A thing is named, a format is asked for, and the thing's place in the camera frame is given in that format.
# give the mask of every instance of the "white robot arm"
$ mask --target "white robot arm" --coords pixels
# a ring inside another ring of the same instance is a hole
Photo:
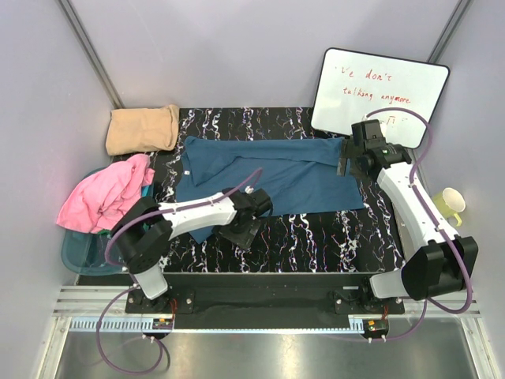
[[[172,238],[203,227],[215,227],[214,233],[247,249],[259,229],[258,217],[272,210],[272,206],[262,189],[251,194],[237,191],[229,197],[217,193],[184,203],[157,204],[151,197],[142,197],[114,227],[112,235],[120,234],[116,243],[125,267],[152,300],[168,290],[158,261]],[[136,222],[153,212],[155,215],[145,221],[147,225]],[[131,222],[134,222],[131,227],[120,231]]]
[[[463,289],[461,269],[440,231],[443,230],[456,246],[469,275],[478,251],[473,238],[458,235],[440,215],[417,176],[414,175],[411,183],[409,154],[401,145],[386,142],[379,121],[359,122],[352,125],[352,130],[352,140],[345,140],[342,146],[339,174],[345,174],[346,161],[351,159],[351,174],[376,180],[405,223],[414,247],[414,254],[405,256],[403,268],[370,278],[373,296],[378,299],[408,296],[422,300]],[[421,205],[413,184],[431,215]]]

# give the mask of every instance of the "gray corner pole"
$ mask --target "gray corner pole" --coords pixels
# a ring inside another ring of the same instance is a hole
[[[118,91],[116,91],[116,88],[114,87],[114,84],[109,77],[109,74],[105,70],[102,61],[100,61],[100,58],[96,53],[95,48],[93,47],[92,41],[89,39],[86,29],[84,29],[84,26],[79,16],[77,15],[77,11],[73,7],[72,2],[70,0],[56,1],[61,6],[66,19],[70,23],[77,39],[79,40],[80,45],[84,50],[84,53],[88,56],[88,60],[91,63],[96,76],[100,80],[100,83],[102,83],[103,89],[107,93],[107,96],[109,96],[110,102],[115,109],[124,108],[125,104],[123,104]]]

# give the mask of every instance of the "pink cloth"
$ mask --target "pink cloth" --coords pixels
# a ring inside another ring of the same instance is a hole
[[[152,183],[154,173],[145,154],[112,163],[77,185],[56,223],[83,233],[111,230],[140,199],[141,188]]]

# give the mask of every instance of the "folded beige towel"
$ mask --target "folded beige towel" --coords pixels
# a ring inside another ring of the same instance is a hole
[[[179,107],[112,111],[105,144],[110,156],[173,150],[179,133]]]

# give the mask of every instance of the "black marble surface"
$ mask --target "black marble surface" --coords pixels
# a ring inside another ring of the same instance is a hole
[[[312,108],[181,109],[176,149],[151,153],[155,199],[174,201],[187,136],[248,141],[333,137],[312,129],[311,116]],[[189,234],[181,235],[171,241],[160,264],[165,272],[376,272],[402,267],[391,202],[374,182],[358,185],[362,210],[272,217],[249,250],[215,236],[199,245]]]

